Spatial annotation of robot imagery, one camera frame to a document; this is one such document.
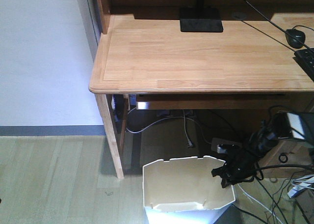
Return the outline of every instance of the monitor stand base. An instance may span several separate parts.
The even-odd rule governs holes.
[[[180,28],[182,32],[223,32],[219,11],[216,8],[205,7],[180,8]]]

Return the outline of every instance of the black computer mouse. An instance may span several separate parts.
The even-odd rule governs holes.
[[[297,30],[297,29],[287,29],[286,32],[295,38],[294,39],[291,36],[289,36],[288,34],[286,34],[287,42],[291,47],[296,48],[296,49],[300,49],[301,47],[303,47],[303,45],[300,42],[302,42],[302,43],[305,42],[304,32]]]

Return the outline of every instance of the baseboard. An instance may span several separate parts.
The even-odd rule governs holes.
[[[103,125],[0,126],[0,136],[104,136]]]

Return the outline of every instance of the wastebasket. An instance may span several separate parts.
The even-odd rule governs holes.
[[[212,224],[235,201],[211,170],[224,161],[204,156],[156,160],[143,166],[144,208],[149,224]]]

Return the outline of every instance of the wall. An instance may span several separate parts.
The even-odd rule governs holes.
[[[102,123],[83,1],[0,0],[0,126]]]

